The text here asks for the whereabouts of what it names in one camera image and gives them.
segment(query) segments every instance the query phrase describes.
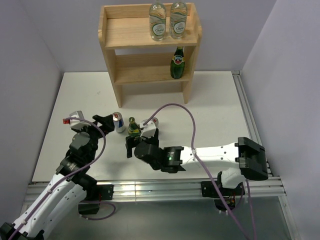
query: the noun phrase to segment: green glass bottle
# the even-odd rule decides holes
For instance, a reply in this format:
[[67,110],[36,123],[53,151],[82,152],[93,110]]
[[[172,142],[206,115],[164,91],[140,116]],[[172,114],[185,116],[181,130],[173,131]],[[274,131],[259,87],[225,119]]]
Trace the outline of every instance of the green glass bottle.
[[130,137],[140,137],[141,130],[134,117],[129,118],[128,134]]
[[179,79],[184,74],[185,70],[185,56],[184,56],[184,50],[182,46],[178,46],[176,48],[176,51],[173,55],[173,58],[171,60],[170,64],[170,74],[171,77],[174,79]]

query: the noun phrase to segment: can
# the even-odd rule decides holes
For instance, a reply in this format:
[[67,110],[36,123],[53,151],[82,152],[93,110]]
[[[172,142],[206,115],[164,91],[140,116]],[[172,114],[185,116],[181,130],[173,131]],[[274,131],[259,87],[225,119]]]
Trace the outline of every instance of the can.
[[158,126],[159,126],[159,120],[158,120],[158,118],[153,117],[151,121],[154,123],[155,127],[158,128]]
[[117,133],[122,133],[126,127],[124,123],[124,119],[122,118],[122,115],[120,112],[114,112],[112,113],[113,116],[113,124],[114,124],[114,130]]

